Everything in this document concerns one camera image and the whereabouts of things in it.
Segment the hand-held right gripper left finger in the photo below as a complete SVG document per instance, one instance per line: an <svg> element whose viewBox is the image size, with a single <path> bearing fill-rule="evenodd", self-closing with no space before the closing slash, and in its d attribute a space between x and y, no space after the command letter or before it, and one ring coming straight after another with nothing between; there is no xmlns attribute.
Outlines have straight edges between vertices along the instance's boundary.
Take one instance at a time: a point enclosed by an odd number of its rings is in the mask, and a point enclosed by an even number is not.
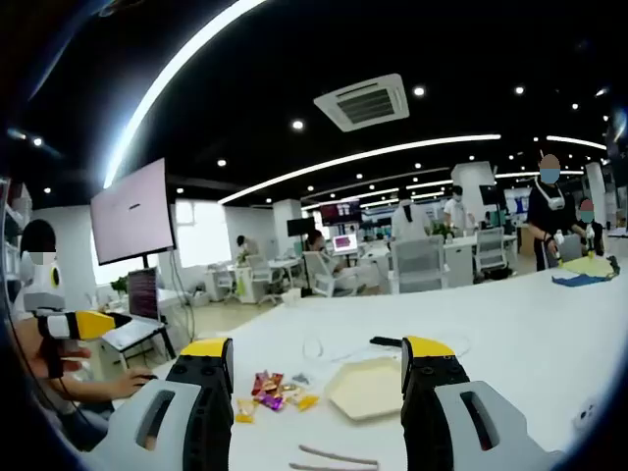
<svg viewBox="0 0 628 471"><path fill-rule="evenodd" d="M230 338L189 344L112 414L92 470L227 470L234 412Z"/></svg>

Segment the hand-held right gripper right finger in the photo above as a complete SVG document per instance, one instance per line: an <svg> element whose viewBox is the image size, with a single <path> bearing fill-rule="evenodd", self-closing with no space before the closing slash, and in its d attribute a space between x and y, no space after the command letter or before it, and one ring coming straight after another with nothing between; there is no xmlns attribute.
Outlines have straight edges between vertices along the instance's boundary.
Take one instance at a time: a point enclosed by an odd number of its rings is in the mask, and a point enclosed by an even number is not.
<svg viewBox="0 0 628 471"><path fill-rule="evenodd" d="M400 422L409 470L551 470L562 452L528 434L512 403L472 381L455 352L436 341L401 341Z"/></svg>

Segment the person's left hand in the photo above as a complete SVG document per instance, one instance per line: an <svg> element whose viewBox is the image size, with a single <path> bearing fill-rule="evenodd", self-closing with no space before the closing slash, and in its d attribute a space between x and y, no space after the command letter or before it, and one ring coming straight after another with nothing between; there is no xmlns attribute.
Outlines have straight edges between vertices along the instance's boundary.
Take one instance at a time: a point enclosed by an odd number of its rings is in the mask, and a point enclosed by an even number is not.
<svg viewBox="0 0 628 471"><path fill-rule="evenodd" d="M81 361L91 357L90 350L85 347L67 349L55 340L46 339L35 318L19 321L15 325L14 337L23 363L36 379L62 378L65 373L78 371Z"/></svg>

